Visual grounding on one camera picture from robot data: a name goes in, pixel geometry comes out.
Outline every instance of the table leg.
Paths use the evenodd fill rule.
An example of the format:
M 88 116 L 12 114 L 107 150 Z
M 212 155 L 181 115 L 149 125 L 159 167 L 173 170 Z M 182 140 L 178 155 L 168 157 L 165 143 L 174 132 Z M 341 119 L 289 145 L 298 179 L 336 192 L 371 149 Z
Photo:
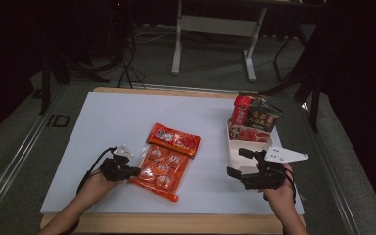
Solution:
M 261 30 L 261 26 L 262 26 L 266 11 L 267 11 L 267 8 L 261 9 L 259 17 L 258 17 L 258 21 L 256 22 L 255 30 L 252 35 L 252 43 L 250 44 L 249 49 L 244 51 L 244 60 L 246 62 L 247 77 L 249 78 L 250 82 L 256 81 L 255 69 L 253 68 L 253 62 L 252 62 L 252 54 L 253 54 L 253 50 L 255 49 L 256 42 L 258 41 L 258 38 L 259 38 L 259 33 Z
M 181 64 L 181 21 L 182 21 L 182 0 L 178 1 L 178 19 L 176 20 L 176 45 L 173 54 L 172 75 L 179 75 L 179 66 Z

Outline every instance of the gray floor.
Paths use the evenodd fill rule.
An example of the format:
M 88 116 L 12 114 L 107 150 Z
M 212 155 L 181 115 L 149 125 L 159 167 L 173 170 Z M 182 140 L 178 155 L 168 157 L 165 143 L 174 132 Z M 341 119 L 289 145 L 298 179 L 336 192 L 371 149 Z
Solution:
M 251 83 L 247 80 L 242 61 L 242 50 L 249 45 L 247 38 L 184 34 L 180 75 L 173 76 L 170 74 L 174 49 L 173 28 L 142 27 L 137 28 L 136 33 L 136 51 L 133 54 L 126 50 L 126 59 L 132 65 L 130 78 L 134 86 L 141 87 L 139 81 L 142 81 L 143 84 L 158 86 L 231 92 L 261 91 L 279 84 L 271 63 L 282 44 L 276 38 L 264 37 L 258 41 L 253 55 L 258 80 Z M 302 50 L 296 40 L 292 40 L 285 48 L 279 59 L 283 75 L 293 67 Z M 104 62 L 103 59 L 95 59 L 96 64 Z M 53 99 L 53 106 L 48 113 L 70 116 L 70 124 L 66 128 L 40 128 L 40 124 L 48 123 L 49 116 L 38 114 L 40 100 L 32 98 L 26 99 L 0 125 L 0 176 L 12 160 L 16 160 L 21 166 L 19 171 L 14 170 L 10 175 L 12 180 L 8 185 L 2 186 L 4 192 L 0 194 L 0 234 L 36 234 L 42 218 L 39 213 L 41 204 L 87 92 L 98 86 L 118 86 L 122 72 L 123 67 L 100 72 L 101 76 L 111 81 L 108 84 L 86 80 L 76 72 L 71 73 L 73 81 L 69 86 L 58 85 L 53 81 L 53 94 L 57 99 Z M 40 88 L 40 73 L 31 80 Z M 122 86 L 129 87 L 129 84 L 123 82 Z M 276 96 L 291 97 L 296 88 L 291 87 Z M 308 198 L 308 194 L 302 194 L 302 199 L 308 205 L 321 204 L 322 200 L 345 202 L 351 213 L 347 216 L 353 216 L 356 230 L 347 232 L 343 230 L 342 224 L 322 223 L 323 218 L 307 218 L 308 226 L 318 228 L 313 230 L 316 231 L 313 234 L 376 234 L 376 196 L 326 95 L 321 96 L 318 128 L 319 134 L 315 134 L 314 138 L 323 143 L 322 150 L 328 156 L 331 172 L 336 176 L 338 188 L 345 198 Z M 25 140 L 32 145 L 26 146 Z M 328 186 L 328 182 L 325 182 L 325 185 L 314 185 L 310 190 L 328 190 Z M 328 210 L 331 213 L 339 212 L 337 209 Z

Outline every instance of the table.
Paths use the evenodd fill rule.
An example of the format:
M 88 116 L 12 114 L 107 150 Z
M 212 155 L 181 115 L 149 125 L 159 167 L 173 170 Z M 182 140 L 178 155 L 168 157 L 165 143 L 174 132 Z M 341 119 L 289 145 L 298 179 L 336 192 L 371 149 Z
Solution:
M 197 31 L 205 33 L 227 34 L 235 36 L 251 37 L 251 43 L 247 50 L 244 50 L 244 61 L 247 70 L 247 76 L 250 82 L 256 81 L 255 70 L 253 67 L 252 55 L 258 41 L 263 20 L 268 8 L 288 7 L 305 8 L 310 10 L 322 9 L 326 2 L 324 0 L 315 1 L 294 1 L 294 0 L 240 0 L 240 1 L 206 1 L 221 4 L 250 5 L 261 7 L 257 12 L 258 19 L 252 21 L 217 19 L 199 16 L 188 16 L 182 13 L 182 0 L 178 0 L 177 21 L 176 21 L 176 45 L 173 55 L 172 71 L 173 75 L 179 75 L 181 64 L 181 32 L 182 30 Z
M 115 111 L 112 111 L 111 114 L 107 114 L 106 111 L 108 111 L 112 105 L 103 105 L 103 103 L 106 103 L 106 99 L 114 99 L 113 104 L 118 105 L 118 107 L 114 107 L 114 109 L 121 110 L 121 114 L 127 111 L 125 112 L 126 115 L 134 114 L 134 111 L 130 110 L 132 107 L 136 107 L 136 110 L 143 108 L 143 111 L 145 111 L 145 109 L 149 109 L 146 108 L 147 106 L 153 106 L 153 109 L 158 109 L 158 112 L 149 114 L 160 120 L 166 120 L 164 115 L 161 115 L 163 114 L 162 111 L 179 111 L 186 115 L 184 120 L 181 122 L 180 119 L 173 118 L 168 123 L 172 124 L 172 126 L 183 128 L 183 126 L 189 126 L 193 122 L 198 123 L 201 119 L 205 118 L 204 115 L 207 115 L 207 118 L 215 118 L 212 122 L 216 122 L 217 119 L 220 118 L 224 123 L 232 112 L 233 99 L 235 96 L 234 94 L 145 91 L 114 88 L 97 88 L 95 92 L 89 93 L 59 169 L 47 194 L 47 198 L 44 201 L 43 208 L 41 209 L 41 212 L 44 213 L 41 226 L 47 224 L 54 214 L 74 196 L 74 190 L 71 189 L 71 185 L 79 182 L 80 177 L 82 177 L 82 174 L 87 169 L 87 165 L 91 165 L 91 162 L 94 162 L 94 156 L 104 150 L 94 146 L 102 148 L 102 146 L 106 146 L 106 144 L 117 144 L 118 141 L 121 141 L 127 142 L 130 150 L 139 149 L 140 146 L 137 147 L 136 145 L 140 145 L 144 141 L 144 138 L 146 138 L 145 136 L 149 133 L 150 129 L 147 129 L 146 126 L 151 125 L 151 123 L 140 123 L 142 127 L 133 129 L 132 134 L 128 134 L 127 136 L 115 135 L 115 128 L 106 123 L 112 123 L 111 121 L 115 119 L 117 121 L 124 121 L 125 125 L 120 126 L 120 132 L 125 133 L 130 133 L 128 128 L 132 129 L 135 128 L 135 126 L 132 126 L 131 122 L 125 121 L 126 117 L 120 118 L 120 116 L 117 116 Z M 131 99 L 129 99 L 132 103 L 127 103 L 128 106 L 121 103 L 120 100 L 123 101 L 124 97 L 130 97 Z M 147 106 L 138 103 L 141 97 L 149 97 L 151 103 Z M 154 105 L 155 101 L 162 99 L 169 101 L 169 104 L 162 103 Z M 212 110 L 204 113 L 197 111 L 191 116 L 189 115 L 189 111 L 181 110 L 183 108 L 195 109 L 195 107 L 190 106 L 190 103 L 192 104 L 192 102 L 194 102 L 194 104 L 196 104 L 197 102 L 198 104 L 198 101 L 203 101 L 202 105 L 205 104 L 205 106 L 212 104 L 212 106 L 209 106 L 209 109 Z M 99 117 L 104 117 L 103 123 L 98 121 Z M 91 126 L 87 125 L 89 120 L 93 121 Z M 112 132 L 107 133 L 106 129 L 110 129 Z M 203 138 L 202 145 L 200 146 L 196 159 L 194 159 L 190 163 L 189 168 L 187 168 L 188 175 L 184 176 L 186 178 L 184 178 L 181 187 L 178 189 L 178 193 L 180 193 L 181 196 L 177 204 L 158 198 L 152 193 L 146 192 L 135 185 L 129 184 L 124 187 L 120 186 L 117 190 L 115 189 L 115 192 L 111 192 L 104 201 L 90 209 L 81 218 L 77 231 L 160 234 L 281 234 L 282 226 L 273 215 L 268 203 L 262 198 L 262 195 L 256 195 L 256 192 L 244 190 L 241 183 L 225 174 L 225 167 L 228 164 L 227 145 L 221 143 L 221 141 L 216 141 L 215 138 L 211 138 L 214 137 L 216 133 L 222 133 L 223 135 L 224 126 L 221 126 L 220 129 L 214 128 L 215 131 L 210 130 L 206 126 L 201 126 L 200 123 L 192 127 L 192 131 L 194 132 L 201 131 L 201 129 L 206 133 L 212 133 L 201 134 Z M 107 138 L 108 136 L 116 136 L 117 139 Z M 207 148 L 207 146 L 214 146 L 215 148 L 210 149 Z M 222 156 L 222 159 L 215 161 L 215 158 L 219 158 L 219 156 Z M 77 158 L 79 158 L 80 164 L 76 164 Z M 210 163 L 212 163 L 212 166 L 215 165 L 216 168 L 220 167 L 222 170 L 207 170 L 210 167 Z M 76 167 L 73 169 L 69 168 L 69 177 L 64 177 L 66 168 L 72 164 L 75 164 Z M 209 187 L 210 185 L 208 185 L 207 182 L 213 182 L 216 186 L 214 187 L 213 184 L 212 187 Z M 230 200 L 230 205 L 227 205 L 227 199 Z M 219 204 L 219 207 L 215 207 L 207 205 L 204 202 L 208 204 L 215 202 L 217 205 L 222 202 L 222 204 Z M 300 198 L 297 198 L 297 209 L 299 213 L 303 213 Z

